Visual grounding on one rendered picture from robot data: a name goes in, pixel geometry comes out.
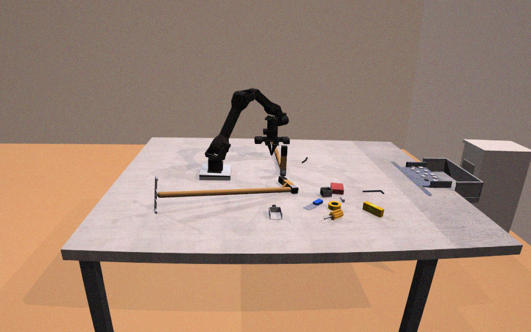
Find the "long tan scraper with grey crossbar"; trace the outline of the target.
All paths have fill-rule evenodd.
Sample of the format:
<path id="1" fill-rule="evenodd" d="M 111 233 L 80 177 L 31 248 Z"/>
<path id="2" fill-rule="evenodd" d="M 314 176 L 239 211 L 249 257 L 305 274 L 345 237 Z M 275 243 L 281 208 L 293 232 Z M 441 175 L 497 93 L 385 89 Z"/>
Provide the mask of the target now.
<path id="1" fill-rule="evenodd" d="M 281 188 L 257 188 L 257 189 L 232 189 L 232 190 L 208 190 L 208 191 L 171 191 L 157 193 L 158 177 L 155 176 L 155 198 L 154 209 L 157 214 L 157 196 L 158 198 L 168 197 L 188 197 L 188 196 L 220 196 L 220 195 L 241 195 L 241 194 L 263 194 L 263 193 L 284 193 L 291 192 L 298 194 L 299 188 L 284 176 L 279 176 L 278 182 L 283 185 Z"/>

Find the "yellow ring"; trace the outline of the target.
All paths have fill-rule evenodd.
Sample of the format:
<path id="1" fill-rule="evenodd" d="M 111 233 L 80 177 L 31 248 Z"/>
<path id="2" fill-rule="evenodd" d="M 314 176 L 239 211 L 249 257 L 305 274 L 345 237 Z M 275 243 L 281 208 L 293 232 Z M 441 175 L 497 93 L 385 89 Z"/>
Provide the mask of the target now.
<path id="1" fill-rule="evenodd" d="M 330 202 L 328 202 L 328 209 L 330 209 L 330 210 L 341 209 L 341 204 L 338 201 L 330 201 Z"/>

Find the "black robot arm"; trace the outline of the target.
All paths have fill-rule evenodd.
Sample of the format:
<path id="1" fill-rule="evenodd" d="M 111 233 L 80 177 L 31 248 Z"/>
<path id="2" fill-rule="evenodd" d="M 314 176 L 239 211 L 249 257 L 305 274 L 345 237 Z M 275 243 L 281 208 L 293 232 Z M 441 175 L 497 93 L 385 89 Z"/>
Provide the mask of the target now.
<path id="1" fill-rule="evenodd" d="M 222 160 L 225 160 L 226 153 L 229 152 L 231 146 L 229 144 L 231 132 L 237 123 L 240 113 L 247 107 L 249 102 L 254 100 L 264 107 L 267 114 L 274 115 L 265 117 L 267 128 L 276 129 L 278 126 L 288 124 L 289 118 L 285 112 L 282 112 L 281 107 L 267 99 L 258 89 L 250 88 L 235 91 L 231 100 L 229 115 L 226 117 L 219 135 L 213 139 L 210 147 L 205 152 L 205 156 L 208 157 L 208 173 L 222 172 Z"/>

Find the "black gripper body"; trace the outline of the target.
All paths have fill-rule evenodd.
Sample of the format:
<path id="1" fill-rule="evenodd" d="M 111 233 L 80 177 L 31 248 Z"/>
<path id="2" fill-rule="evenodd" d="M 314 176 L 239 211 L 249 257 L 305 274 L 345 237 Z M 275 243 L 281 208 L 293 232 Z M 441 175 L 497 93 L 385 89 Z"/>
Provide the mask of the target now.
<path id="1" fill-rule="evenodd" d="M 254 142 L 255 144 L 261 144 L 262 142 L 265 142 L 266 144 L 270 144 L 270 142 L 274 142 L 274 144 L 279 144 L 279 142 L 283 142 L 283 144 L 290 144 L 290 139 L 289 137 L 278 138 L 278 128 L 267 128 L 267 138 L 256 136 L 254 138 Z"/>

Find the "red rectangular block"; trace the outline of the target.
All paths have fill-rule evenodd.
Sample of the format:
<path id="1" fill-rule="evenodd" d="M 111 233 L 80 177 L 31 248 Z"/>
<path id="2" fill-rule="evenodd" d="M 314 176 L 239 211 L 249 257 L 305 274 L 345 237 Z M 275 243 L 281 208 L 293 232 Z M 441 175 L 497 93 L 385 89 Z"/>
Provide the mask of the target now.
<path id="1" fill-rule="evenodd" d="M 344 184 L 343 183 L 331 183 L 330 186 L 332 194 L 342 194 L 344 193 Z"/>

